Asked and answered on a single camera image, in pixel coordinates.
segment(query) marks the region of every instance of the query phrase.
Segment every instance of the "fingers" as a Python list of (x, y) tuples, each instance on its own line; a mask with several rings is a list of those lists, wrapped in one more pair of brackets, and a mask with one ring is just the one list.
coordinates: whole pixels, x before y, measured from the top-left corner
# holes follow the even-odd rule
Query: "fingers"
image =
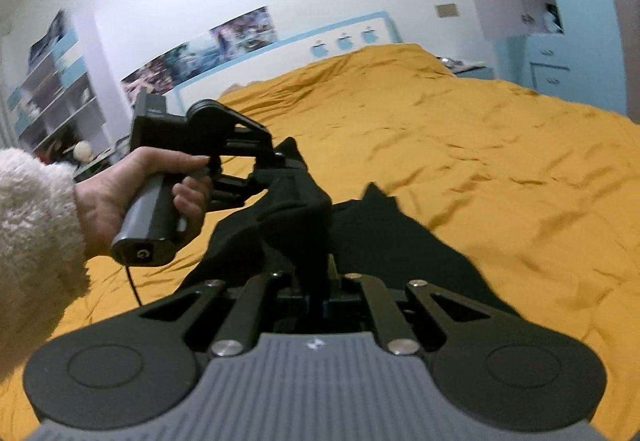
[(201, 179), (185, 177), (181, 183), (175, 184), (172, 188), (174, 205), (188, 221), (184, 243), (192, 241), (200, 233), (211, 190), (212, 182), (209, 176)]
[(188, 174), (207, 166), (209, 162), (208, 156), (192, 156), (175, 150), (145, 146), (136, 148), (129, 156), (139, 162), (145, 177), (158, 172)]
[[(194, 185), (196, 187), (189, 186), (185, 182), (188, 179), (191, 179), (193, 181), (190, 183), (190, 185)], [(172, 193), (174, 194), (175, 197), (180, 196), (186, 201), (190, 202), (191, 204), (195, 204), (198, 208), (203, 210), (207, 202), (205, 200), (206, 190), (204, 188), (198, 189), (197, 188), (198, 185), (199, 183), (197, 181), (193, 180), (192, 178), (187, 178), (182, 183), (178, 183), (174, 185), (174, 188), (172, 189)]]

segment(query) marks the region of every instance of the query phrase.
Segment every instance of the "black circular disc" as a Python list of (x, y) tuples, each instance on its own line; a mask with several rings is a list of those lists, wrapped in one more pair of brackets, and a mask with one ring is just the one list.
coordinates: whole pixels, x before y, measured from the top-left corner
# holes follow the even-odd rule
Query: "black circular disc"
[(457, 408), (501, 429), (544, 432), (590, 419), (606, 385), (599, 358), (559, 333), (530, 332), (513, 343), (488, 331), (447, 342), (433, 361), (434, 382)]
[(56, 338), (31, 357), (24, 390), (41, 420), (119, 429), (161, 415), (195, 386), (196, 361), (175, 331), (145, 319), (110, 322)]

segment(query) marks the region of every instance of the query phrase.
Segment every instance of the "ribbed gray surface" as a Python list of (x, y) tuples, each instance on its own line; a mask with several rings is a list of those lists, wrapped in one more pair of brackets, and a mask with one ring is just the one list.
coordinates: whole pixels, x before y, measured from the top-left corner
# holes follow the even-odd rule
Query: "ribbed gray surface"
[[(313, 350), (307, 343), (320, 339)], [(587, 422), (545, 434), (501, 431), (457, 411), (420, 360), (370, 333), (262, 335), (209, 363), (187, 400), (149, 423), (85, 432), (45, 422), (32, 441), (604, 441)]]

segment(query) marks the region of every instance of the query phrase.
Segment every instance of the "white headboard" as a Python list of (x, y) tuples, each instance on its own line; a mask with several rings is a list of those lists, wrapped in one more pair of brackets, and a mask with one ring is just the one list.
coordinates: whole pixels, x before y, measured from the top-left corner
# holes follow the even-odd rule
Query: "white headboard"
[(269, 80), (316, 60), (356, 51), (365, 45), (398, 43), (385, 12), (321, 27), (240, 56), (178, 85), (166, 94), (167, 108), (184, 114), (196, 101), (215, 100), (231, 85)]

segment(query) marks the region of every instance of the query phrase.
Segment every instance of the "apple logo sticker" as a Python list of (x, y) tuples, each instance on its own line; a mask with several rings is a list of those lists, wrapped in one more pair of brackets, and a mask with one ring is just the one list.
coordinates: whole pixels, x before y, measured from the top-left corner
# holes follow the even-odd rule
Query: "apple logo sticker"
[(353, 47), (353, 42), (351, 41), (351, 37), (348, 36), (347, 33), (342, 33), (342, 36), (335, 41), (338, 49), (340, 51), (348, 51)]
[(372, 44), (376, 40), (378, 40), (378, 35), (376, 34), (375, 30), (371, 29), (370, 27), (367, 27), (361, 33), (361, 35), (362, 35), (362, 39), (364, 40), (364, 43), (366, 44)]
[(318, 40), (316, 45), (311, 46), (311, 54), (315, 56), (315, 58), (324, 58), (329, 54), (329, 51), (326, 48), (326, 44), (323, 44), (322, 40)]

